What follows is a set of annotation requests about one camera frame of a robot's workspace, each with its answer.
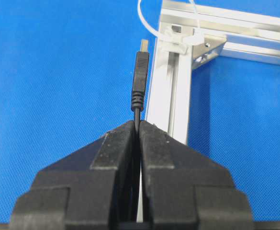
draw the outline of blue fabric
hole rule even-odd
[[[280,1],[197,0],[280,17]],[[157,27],[161,0],[143,1]],[[0,0],[0,222],[43,167],[132,119],[136,0]],[[220,57],[192,79],[190,145],[280,219],[280,66]]]

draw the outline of metal usb tip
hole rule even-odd
[[[141,52],[148,52],[148,40],[142,39]]]

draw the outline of blue cloth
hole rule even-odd
[[[280,1],[197,0],[280,17]],[[161,0],[143,1],[156,28]],[[0,222],[43,167],[132,119],[135,0],[0,0]],[[224,164],[256,220],[280,220],[280,66],[220,57],[192,79],[190,145]]]

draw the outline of white cable tie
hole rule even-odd
[[[196,5],[194,3],[194,0],[189,0],[189,1],[190,1],[190,3],[193,4],[194,12],[196,14],[197,27],[200,29],[200,21],[199,21],[199,18],[198,18],[198,12],[197,12],[197,9],[196,9]],[[150,33],[152,33],[154,36],[156,36],[158,39],[160,39],[162,41],[165,41],[165,42],[170,42],[170,43],[175,43],[177,45],[181,45],[181,47],[197,46],[197,45],[200,45],[200,44],[204,43],[204,35],[200,30],[199,30],[199,32],[194,33],[194,35],[192,35],[192,36],[176,33],[172,30],[171,27],[166,29],[165,34],[155,30],[145,20],[143,14],[142,14],[142,11],[141,11],[141,2],[142,2],[142,0],[138,0],[137,11],[138,11],[139,18],[140,18],[143,26]]]

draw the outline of black vise jaw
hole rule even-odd
[[[11,230],[116,230],[135,223],[142,162],[147,230],[252,230],[230,172],[141,121],[129,121],[41,170],[16,202]]]

